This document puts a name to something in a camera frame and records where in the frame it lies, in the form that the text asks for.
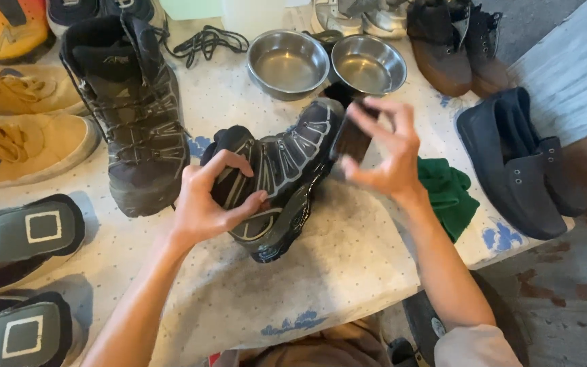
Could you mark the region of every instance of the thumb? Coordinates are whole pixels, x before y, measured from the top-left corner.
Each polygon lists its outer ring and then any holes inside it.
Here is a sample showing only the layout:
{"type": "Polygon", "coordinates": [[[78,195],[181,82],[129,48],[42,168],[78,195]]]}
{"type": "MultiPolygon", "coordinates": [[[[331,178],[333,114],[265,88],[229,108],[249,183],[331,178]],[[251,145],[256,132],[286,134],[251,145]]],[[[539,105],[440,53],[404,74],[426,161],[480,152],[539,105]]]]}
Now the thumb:
{"type": "Polygon", "coordinates": [[[228,226],[228,229],[237,227],[242,221],[257,213],[267,196],[269,196],[269,194],[265,190],[254,192],[246,198],[241,206],[225,212],[223,219],[224,223],[228,226]]]}
{"type": "Polygon", "coordinates": [[[348,157],[347,155],[341,157],[339,163],[341,164],[341,168],[343,169],[343,172],[346,174],[346,179],[348,181],[353,181],[358,184],[361,183],[366,186],[373,186],[373,170],[360,169],[357,162],[351,157],[348,157]]]}

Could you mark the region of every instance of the gray sleeve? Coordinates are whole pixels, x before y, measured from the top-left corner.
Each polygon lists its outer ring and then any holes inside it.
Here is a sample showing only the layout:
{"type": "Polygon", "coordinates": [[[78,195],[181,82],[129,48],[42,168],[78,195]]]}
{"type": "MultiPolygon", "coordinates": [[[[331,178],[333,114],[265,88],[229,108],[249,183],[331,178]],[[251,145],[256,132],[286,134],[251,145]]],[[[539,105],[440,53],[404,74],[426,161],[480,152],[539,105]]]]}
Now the gray sleeve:
{"type": "Polygon", "coordinates": [[[438,340],[436,367],[522,367],[501,330],[490,325],[458,327],[438,340]]]}

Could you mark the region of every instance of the stainless steel bowl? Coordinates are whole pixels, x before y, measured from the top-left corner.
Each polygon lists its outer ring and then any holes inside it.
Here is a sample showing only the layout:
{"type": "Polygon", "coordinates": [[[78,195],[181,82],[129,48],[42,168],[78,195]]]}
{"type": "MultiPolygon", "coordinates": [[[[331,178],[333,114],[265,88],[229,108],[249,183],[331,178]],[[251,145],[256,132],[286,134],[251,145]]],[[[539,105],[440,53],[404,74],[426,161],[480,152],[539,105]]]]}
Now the stainless steel bowl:
{"type": "Polygon", "coordinates": [[[407,64],[393,46],[369,35],[338,41],[332,64],[340,80],[367,95],[386,95],[403,86],[407,64]]]}
{"type": "Polygon", "coordinates": [[[330,58],[314,38],[295,31],[261,34],[249,47],[249,75],[266,94],[296,101],[311,94],[330,72],[330,58]]]}

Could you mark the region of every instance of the table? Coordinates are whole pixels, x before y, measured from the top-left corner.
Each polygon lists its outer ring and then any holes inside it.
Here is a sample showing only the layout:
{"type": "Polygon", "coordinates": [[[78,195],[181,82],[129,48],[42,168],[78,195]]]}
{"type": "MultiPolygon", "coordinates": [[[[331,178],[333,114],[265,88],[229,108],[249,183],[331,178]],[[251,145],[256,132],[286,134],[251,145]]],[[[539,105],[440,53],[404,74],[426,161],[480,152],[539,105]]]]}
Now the table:
{"type": "MultiPolygon", "coordinates": [[[[294,9],[289,20],[300,26],[309,11],[294,9]]],[[[170,46],[205,23],[220,25],[218,19],[171,22],[170,46]]],[[[477,103],[477,96],[441,95],[418,71],[408,40],[392,44],[406,60],[408,78],[386,98],[415,106],[420,156],[445,157],[466,172],[473,179],[469,193],[481,203],[455,244],[464,262],[477,269],[541,244],[509,226],[474,179],[455,121],[477,103]]],[[[55,51],[48,62],[56,62],[53,57],[55,51]]],[[[293,125],[314,97],[285,103],[264,95],[249,80],[245,58],[218,49],[209,62],[199,56],[191,70],[169,58],[177,70],[184,125],[194,137],[193,163],[218,129],[238,124],[256,137],[276,134],[293,125]]],[[[363,165],[374,166],[386,154],[374,143],[363,165]]],[[[102,144],[86,162],[57,178],[0,189],[0,208],[66,193],[82,209],[85,246],[60,269],[26,287],[63,294],[88,330],[86,348],[141,267],[153,238],[174,215],[167,208],[151,217],[125,217],[108,191],[107,164],[102,144]]],[[[566,223],[574,227],[572,219],[566,223]]],[[[279,344],[395,304],[420,290],[411,243],[391,201],[331,176],[319,187],[302,235],[278,261],[254,262],[228,234],[192,250],[167,300],[151,366],[187,366],[224,349],[279,344]]]]}

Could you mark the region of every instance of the hand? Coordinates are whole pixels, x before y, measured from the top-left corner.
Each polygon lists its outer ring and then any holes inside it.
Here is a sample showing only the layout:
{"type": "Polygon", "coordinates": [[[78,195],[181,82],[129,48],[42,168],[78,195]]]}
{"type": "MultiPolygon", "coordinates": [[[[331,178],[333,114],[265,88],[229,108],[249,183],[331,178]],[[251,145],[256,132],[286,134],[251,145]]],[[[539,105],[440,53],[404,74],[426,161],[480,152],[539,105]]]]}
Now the hand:
{"type": "Polygon", "coordinates": [[[253,176],[249,162],[228,150],[217,153],[205,167],[190,165],[183,171],[183,185],[176,204],[172,232],[189,246],[237,227],[255,214],[268,196],[265,190],[257,191],[241,206],[225,211],[212,199],[210,191],[216,177],[226,167],[240,169],[244,175],[253,176]]]}
{"type": "Polygon", "coordinates": [[[348,106],[348,115],[364,133],[384,144],[390,155],[375,169],[363,170],[351,157],[342,157],[346,178],[376,189],[395,199],[403,209],[427,202],[427,190],[418,180],[420,139],[413,128],[413,107],[405,103],[368,97],[364,104],[386,113],[393,124],[390,133],[378,125],[357,104],[348,106]]]}

